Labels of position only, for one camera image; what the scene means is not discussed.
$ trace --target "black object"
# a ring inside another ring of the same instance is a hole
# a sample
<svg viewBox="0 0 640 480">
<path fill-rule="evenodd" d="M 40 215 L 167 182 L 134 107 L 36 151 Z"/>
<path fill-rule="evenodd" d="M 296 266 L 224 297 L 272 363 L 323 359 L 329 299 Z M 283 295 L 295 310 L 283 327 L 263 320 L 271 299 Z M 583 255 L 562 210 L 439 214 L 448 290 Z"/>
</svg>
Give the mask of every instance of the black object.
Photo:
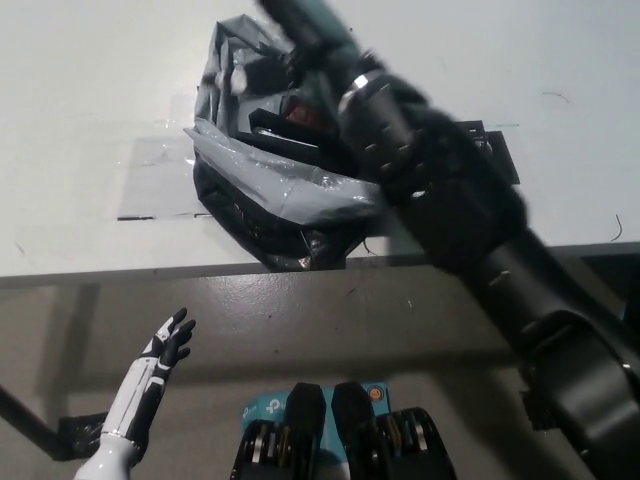
<svg viewBox="0 0 640 480">
<path fill-rule="evenodd" d="M 350 177 L 358 174 L 351 151 L 337 135 L 299 125 L 261 108 L 249 115 L 249 122 L 251 130 L 258 133 L 253 140 L 237 136 L 238 140 L 329 172 Z"/>
<path fill-rule="evenodd" d="M 421 408 L 360 425 L 345 451 L 351 480 L 456 480 L 438 429 Z"/>
<path fill-rule="evenodd" d="M 345 448 L 358 427 L 375 417 L 371 399 L 358 382 L 340 383 L 334 387 L 331 411 L 336 421 L 338 437 Z"/>
<path fill-rule="evenodd" d="M 0 417 L 52 460 L 67 461 L 89 458 L 95 453 L 107 414 L 61 418 L 56 432 L 0 387 Z"/>
<path fill-rule="evenodd" d="M 318 385 L 299 383 L 289 394 L 282 424 L 254 420 L 244 432 L 231 480 L 310 480 L 315 471 L 326 404 Z"/>
<path fill-rule="evenodd" d="M 423 409 L 376 417 L 357 382 L 335 386 L 331 409 L 351 480 L 455 480 L 438 429 Z"/>
<path fill-rule="evenodd" d="M 593 474 L 637 479 L 636 331 L 566 274 L 528 229 L 521 198 L 460 126 L 383 68 L 363 71 L 370 61 L 327 68 L 345 43 L 333 40 L 347 31 L 318 13 L 329 10 L 323 2 L 313 9 L 309 0 L 261 3 L 303 49 L 310 41 L 299 29 L 313 26 L 311 43 L 323 48 L 309 65 L 334 88 L 326 98 L 339 99 L 343 140 L 434 264 L 460 277 L 500 329 L 531 392 Z M 313 20 L 300 20 L 310 12 Z"/>
<path fill-rule="evenodd" d="M 489 163 L 509 184 L 520 185 L 520 177 L 518 177 L 518 172 L 513 164 L 513 159 L 502 132 L 485 131 L 481 120 L 457 123 L 467 132 Z"/>
</svg>

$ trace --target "black robotic arm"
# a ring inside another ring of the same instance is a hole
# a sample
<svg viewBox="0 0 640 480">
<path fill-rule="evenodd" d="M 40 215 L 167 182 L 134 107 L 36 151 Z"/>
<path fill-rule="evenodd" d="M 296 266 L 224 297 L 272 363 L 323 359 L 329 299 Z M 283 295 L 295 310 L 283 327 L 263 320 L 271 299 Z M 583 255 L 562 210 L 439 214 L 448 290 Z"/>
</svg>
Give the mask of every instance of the black robotic arm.
<svg viewBox="0 0 640 480">
<path fill-rule="evenodd" d="M 319 0 L 261 0 L 320 74 L 325 103 L 433 264 L 458 276 L 600 480 L 640 474 L 640 337 L 589 296 L 528 228 L 519 195 L 473 140 L 373 55 Z"/>
</svg>

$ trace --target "robot finger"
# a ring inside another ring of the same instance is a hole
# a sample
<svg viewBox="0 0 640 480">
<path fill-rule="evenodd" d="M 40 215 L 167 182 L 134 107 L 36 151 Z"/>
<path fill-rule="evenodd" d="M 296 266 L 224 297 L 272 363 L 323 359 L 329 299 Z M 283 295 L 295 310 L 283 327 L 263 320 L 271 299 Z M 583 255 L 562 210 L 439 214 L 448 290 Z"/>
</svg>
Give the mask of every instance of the robot finger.
<svg viewBox="0 0 640 480">
<path fill-rule="evenodd" d="M 171 334 L 171 339 L 174 340 L 179 345 L 184 345 L 189 340 L 191 340 L 192 330 L 196 326 L 195 320 L 189 320 L 184 325 L 180 325 L 174 332 Z"/>
<path fill-rule="evenodd" d="M 187 317 L 187 309 L 181 308 L 178 310 L 169 320 L 167 320 L 162 327 L 156 332 L 156 337 L 158 337 L 162 342 L 166 342 L 176 326 L 183 321 Z"/>
<path fill-rule="evenodd" d="M 189 347 L 178 350 L 178 362 L 180 360 L 184 360 L 191 354 L 191 349 Z"/>
</svg>

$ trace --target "orange sticker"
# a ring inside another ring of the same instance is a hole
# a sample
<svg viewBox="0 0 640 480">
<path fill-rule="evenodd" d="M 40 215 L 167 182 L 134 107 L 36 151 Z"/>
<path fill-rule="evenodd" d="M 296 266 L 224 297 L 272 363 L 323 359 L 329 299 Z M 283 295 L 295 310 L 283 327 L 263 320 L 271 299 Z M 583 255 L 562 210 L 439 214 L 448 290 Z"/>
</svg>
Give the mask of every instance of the orange sticker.
<svg viewBox="0 0 640 480">
<path fill-rule="evenodd" d="M 369 394 L 369 398 L 371 399 L 371 401 L 374 403 L 379 402 L 384 398 L 384 391 L 377 385 L 374 385 L 373 387 L 369 387 L 369 390 L 367 390 L 367 393 Z"/>
</svg>

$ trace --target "silver band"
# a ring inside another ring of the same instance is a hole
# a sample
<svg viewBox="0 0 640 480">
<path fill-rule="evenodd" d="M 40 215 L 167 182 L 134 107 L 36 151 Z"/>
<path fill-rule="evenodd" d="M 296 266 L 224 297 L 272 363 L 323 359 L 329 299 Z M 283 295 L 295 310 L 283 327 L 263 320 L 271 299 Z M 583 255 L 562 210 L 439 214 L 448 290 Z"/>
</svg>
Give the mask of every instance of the silver band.
<svg viewBox="0 0 640 480">
<path fill-rule="evenodd" d="M 347 109 L 347 107 L 349 106 L 349 102 L 351 102 L 353 97 L 360 90 L 366 87 L 369 82 L 379 77 L 380 73 L 381 73 L 380 70 L 373 70 L 371 72 L 367 72 L 357 77 L 353 81 L 351 86 L 347 89 L 347 91 L 344 92 L 344 95 L 342 95 L 342 98 L 340 98 L 340 102 L 338 103 L 338 115 L 342 115 L 342 112 L 344 112 Z"/>
</svg>

